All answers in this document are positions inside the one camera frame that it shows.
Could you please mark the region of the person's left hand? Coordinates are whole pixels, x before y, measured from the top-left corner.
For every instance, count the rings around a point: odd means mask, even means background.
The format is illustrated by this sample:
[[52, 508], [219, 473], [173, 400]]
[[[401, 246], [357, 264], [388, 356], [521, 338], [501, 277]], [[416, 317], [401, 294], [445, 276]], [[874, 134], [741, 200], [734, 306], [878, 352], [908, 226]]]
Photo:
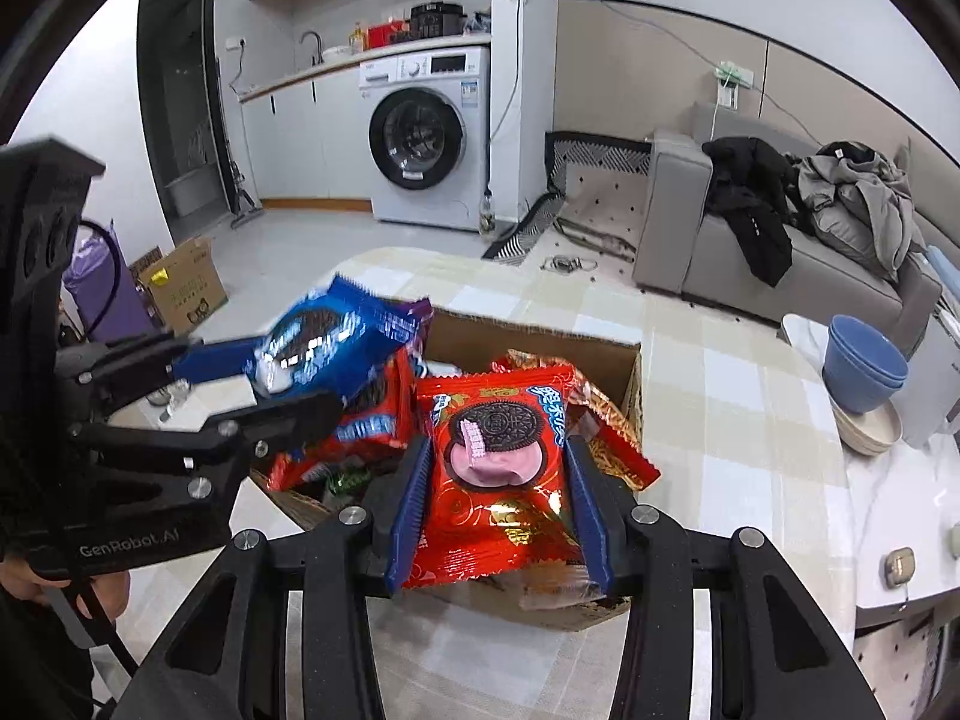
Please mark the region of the person's left hand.
[[[7, 554], [2, 559], [2, 619], [28, 619], [29, 606], [47, 606], [49, 590], [66, 590], [68, 580], [47, 580], [39, 577], [28, 563], [16, 554]], [[96, 575], [89, 581], [99, 605], [110, 622], [116, 622], [128, 608], [130, 600], [130, 572]]]

